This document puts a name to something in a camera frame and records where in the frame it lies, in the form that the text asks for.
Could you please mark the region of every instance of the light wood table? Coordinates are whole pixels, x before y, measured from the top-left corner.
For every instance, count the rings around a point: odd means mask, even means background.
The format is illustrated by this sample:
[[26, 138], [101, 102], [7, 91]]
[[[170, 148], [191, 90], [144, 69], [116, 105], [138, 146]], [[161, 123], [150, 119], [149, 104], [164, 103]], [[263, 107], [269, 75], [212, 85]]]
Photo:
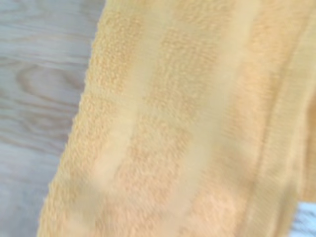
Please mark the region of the light wood table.
[[0, 0], [0, 237], [34, 237], [104, 0]]

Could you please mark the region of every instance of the towel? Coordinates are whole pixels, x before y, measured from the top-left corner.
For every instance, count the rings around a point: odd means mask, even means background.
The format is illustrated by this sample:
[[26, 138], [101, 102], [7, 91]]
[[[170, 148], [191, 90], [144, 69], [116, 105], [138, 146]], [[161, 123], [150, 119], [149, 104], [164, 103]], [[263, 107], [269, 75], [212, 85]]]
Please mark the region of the towel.
[[315, 0], [108, 0], [38, 237], [287, 236], [315, 42]]

